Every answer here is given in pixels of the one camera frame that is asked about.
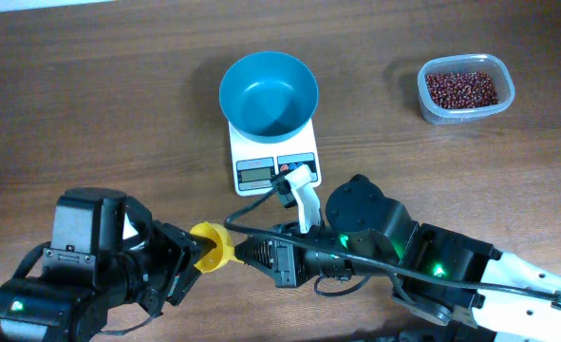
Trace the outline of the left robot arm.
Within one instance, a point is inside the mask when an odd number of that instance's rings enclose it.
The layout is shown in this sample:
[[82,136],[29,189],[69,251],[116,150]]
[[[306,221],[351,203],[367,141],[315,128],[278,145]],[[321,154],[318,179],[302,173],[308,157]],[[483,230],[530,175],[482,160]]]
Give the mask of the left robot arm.
[[59,197],[51,240],[34,247],[0,287],[0,341],[88,341],[108,313],[138,304],[150,320],[177,306],[216,247],[153,219],[119,190],[73,188]]

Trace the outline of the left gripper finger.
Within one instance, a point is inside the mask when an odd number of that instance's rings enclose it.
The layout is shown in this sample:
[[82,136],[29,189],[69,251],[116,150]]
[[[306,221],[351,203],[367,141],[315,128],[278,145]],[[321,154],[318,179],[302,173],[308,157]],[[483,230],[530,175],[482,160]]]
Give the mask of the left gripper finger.
[[201,271],[195,266],[186,268],[178,277],[178,295],[184,297],[200,278]]
[[191,249],[199,255],[207,255],[216,247],[216,243],[207,237],[188,235],[191,243]]

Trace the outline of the yellow measuring scoop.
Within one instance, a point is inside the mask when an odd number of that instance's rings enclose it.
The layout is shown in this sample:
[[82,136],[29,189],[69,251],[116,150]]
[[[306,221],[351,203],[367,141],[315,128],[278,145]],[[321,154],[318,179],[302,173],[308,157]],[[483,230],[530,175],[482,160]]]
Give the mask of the yellow measuring scoop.
[[205,221],[195,225],[190,230],[190,234],[199,238],[207,238],[215,245],[195,264],[202,274],[214,272],[229,261],[241,263],[241,260],[235,255],[232,237],[224,226]]

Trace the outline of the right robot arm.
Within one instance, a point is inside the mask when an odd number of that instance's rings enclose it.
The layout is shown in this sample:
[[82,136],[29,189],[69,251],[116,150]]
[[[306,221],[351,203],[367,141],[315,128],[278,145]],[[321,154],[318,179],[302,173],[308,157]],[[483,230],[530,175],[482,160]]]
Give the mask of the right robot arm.
[[279,288],[325,279],[361,289],[386,277],[393,300],[436,325],[459,323],[493,339],[561,341],[561,276],[494,244],[413,220],[364,175],[320,206],[312,188],[276,177],[271,192],[298,220],[268,230],[225,226],[245,236],[236,257]]

